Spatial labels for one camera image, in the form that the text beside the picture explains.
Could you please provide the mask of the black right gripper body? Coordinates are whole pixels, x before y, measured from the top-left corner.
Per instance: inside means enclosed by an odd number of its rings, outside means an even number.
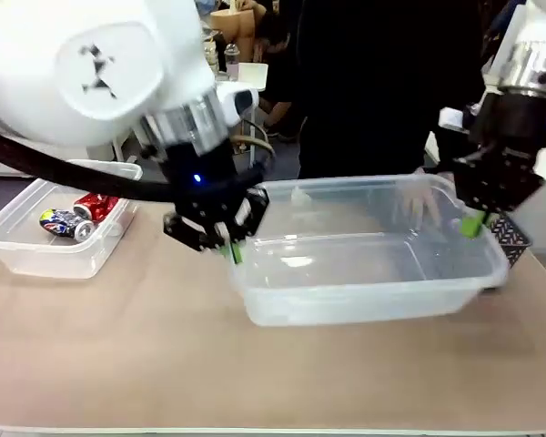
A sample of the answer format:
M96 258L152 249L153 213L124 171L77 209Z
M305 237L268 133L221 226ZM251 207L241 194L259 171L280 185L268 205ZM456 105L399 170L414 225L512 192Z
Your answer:
M546 148L546 96L488 93L470 126L470 142L536 158Z

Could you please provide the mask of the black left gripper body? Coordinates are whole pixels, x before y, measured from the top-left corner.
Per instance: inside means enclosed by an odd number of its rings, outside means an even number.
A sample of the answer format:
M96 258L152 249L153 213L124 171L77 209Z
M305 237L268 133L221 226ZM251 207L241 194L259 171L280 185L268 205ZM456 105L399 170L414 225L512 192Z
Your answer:
M242 191L228 186L238 178L229 140L201 156L190 143L166 147L163 175L187 219L230 219L241 206Z

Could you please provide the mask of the person's left hand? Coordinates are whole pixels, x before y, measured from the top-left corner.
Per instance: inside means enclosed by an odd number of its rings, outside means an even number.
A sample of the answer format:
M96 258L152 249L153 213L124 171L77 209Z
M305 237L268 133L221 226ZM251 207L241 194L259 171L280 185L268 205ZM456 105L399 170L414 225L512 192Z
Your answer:
M392 218L404 221L412 229L427 225L439 228L441 215L433 190L424 182L401 182L397 185L396 203Z

